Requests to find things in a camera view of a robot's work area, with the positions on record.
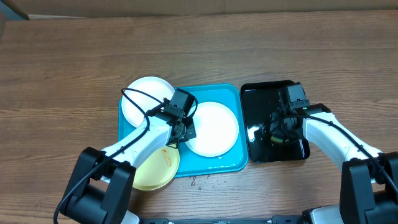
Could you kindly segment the green yellow sponge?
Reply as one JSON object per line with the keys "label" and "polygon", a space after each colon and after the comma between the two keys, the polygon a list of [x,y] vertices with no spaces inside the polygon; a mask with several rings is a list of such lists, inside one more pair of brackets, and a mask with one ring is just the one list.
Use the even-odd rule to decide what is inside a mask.
{"label": "green yellow sponge", "polygon": [[297,141],[297,138],[293,138],[290,136],[272,135],[270,140],[275,144],[293,144],[294,142]]}

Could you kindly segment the yellow plate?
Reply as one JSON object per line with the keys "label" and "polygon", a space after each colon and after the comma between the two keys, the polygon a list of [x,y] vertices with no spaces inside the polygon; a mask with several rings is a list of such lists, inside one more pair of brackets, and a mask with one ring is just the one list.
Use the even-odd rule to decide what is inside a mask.
{"label": "yellow plate", "polygon": [[144,191],[160,189],[174,178],[179,164],[178,149],[159,148],[136,170],[133,187]]}

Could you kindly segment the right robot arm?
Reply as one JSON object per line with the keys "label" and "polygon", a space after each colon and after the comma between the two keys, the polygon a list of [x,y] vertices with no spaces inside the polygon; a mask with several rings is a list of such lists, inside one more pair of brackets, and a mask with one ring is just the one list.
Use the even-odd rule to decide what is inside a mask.
{"label": "right robot arm", "polygon": [[304,139],[340,169],[340,201],[303,213],[303,223],[397,223],[397,153],[383,153],[346,129],[323,104],[281,106],[270,133],[282,143]]}

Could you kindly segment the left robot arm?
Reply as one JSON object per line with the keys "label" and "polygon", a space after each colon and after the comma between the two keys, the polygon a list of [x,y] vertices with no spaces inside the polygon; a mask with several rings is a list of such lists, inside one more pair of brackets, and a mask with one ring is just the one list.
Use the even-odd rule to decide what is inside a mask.
{"label": "left robot arm", "polygon": [[136,170],[156,150],[195,137],[193,112],[161,104],[144,113],[140,126],[102,150],[84,149],[57,205],[53,222],[64,215],[78,223],[139,223],[128,204]]}

